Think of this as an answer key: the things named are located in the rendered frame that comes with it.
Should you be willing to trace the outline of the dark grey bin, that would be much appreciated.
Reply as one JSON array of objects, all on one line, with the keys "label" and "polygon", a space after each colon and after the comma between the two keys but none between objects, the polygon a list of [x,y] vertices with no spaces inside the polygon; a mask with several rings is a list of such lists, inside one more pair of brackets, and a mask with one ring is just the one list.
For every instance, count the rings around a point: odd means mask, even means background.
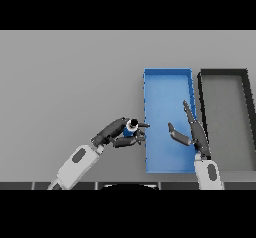
[{"label": "dark grey bin", "polygon": [[197,79],[203,127],[219,170],[256,171],[256,112],[248,70],[201,69]]}]

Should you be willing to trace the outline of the blue pipe with pale ring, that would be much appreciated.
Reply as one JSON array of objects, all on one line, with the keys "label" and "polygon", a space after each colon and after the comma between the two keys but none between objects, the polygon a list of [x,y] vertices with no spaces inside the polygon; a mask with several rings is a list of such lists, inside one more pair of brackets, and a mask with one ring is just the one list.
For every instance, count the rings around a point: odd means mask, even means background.
[{"label": "blue pipe with pale ring", "polygon": [[138,120],[137,119],[130,119],[123,130],[123,135],[125,137],[131,137],[138,129]]}]

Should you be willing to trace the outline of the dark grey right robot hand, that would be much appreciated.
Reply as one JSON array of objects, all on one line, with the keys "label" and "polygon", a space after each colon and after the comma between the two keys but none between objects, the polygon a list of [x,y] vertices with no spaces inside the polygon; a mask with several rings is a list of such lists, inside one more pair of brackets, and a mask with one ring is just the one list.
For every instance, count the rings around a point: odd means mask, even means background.
[{"label": "dark grey right robot hand", "polygon": [[203,160],[210,160],[210,147],[203,126],[193,117],[186,100],[183,101],[183,107],[190,125],[191,137],[178,132],[171,123],[168,123],[170,137],[185,146],[194,145],[194,148],[200,153]]}]

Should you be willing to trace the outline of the blue bin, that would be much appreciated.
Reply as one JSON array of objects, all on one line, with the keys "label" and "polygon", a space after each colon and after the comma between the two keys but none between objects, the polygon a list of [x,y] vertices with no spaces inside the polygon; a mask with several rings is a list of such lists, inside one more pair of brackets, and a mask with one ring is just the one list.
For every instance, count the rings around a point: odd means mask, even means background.
[{"label": "blue bin", "polygon": [[146,136],[146,173],[194,173],[194,146],[185,146],[170,136],[168,123],[191,137],[184,111],[186,101],[196,118],[194,84],[191,68],[145,68],[144,122],[150,127]]}]

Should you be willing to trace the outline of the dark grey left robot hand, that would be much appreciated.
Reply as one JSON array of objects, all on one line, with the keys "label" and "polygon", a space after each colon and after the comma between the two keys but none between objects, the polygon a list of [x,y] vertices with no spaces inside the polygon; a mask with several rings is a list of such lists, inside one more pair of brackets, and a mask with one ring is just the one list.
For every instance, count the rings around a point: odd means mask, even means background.
[{"label": "dark grey left robot hand", "polygon": [[112,144],[114,148],[132,146],[136,143],[141,144],[145,140],[145,133],[142,128],[149,128],[150,125],[138,122],[138,129],[134,135],[125,137],[123,130],[129,120],[130,118],[125,117],[114,120],[91,139],[92,144],[95,147]]}]

